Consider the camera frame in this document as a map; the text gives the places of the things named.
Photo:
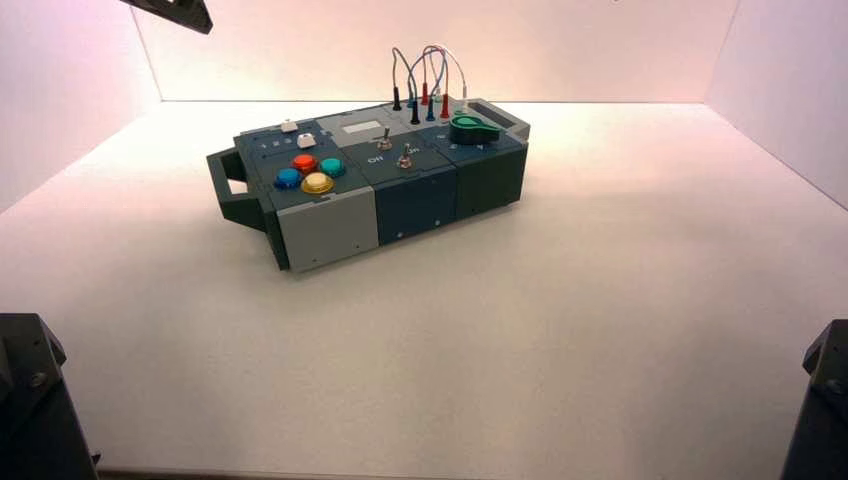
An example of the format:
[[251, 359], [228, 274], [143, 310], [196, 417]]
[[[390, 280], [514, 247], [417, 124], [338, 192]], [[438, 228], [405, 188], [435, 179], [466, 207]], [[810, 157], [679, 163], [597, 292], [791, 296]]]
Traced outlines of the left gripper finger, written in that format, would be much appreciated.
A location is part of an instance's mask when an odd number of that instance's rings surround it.
[[208, 35], [214, 23], [204, 0], [122, 0], [184, 28]]

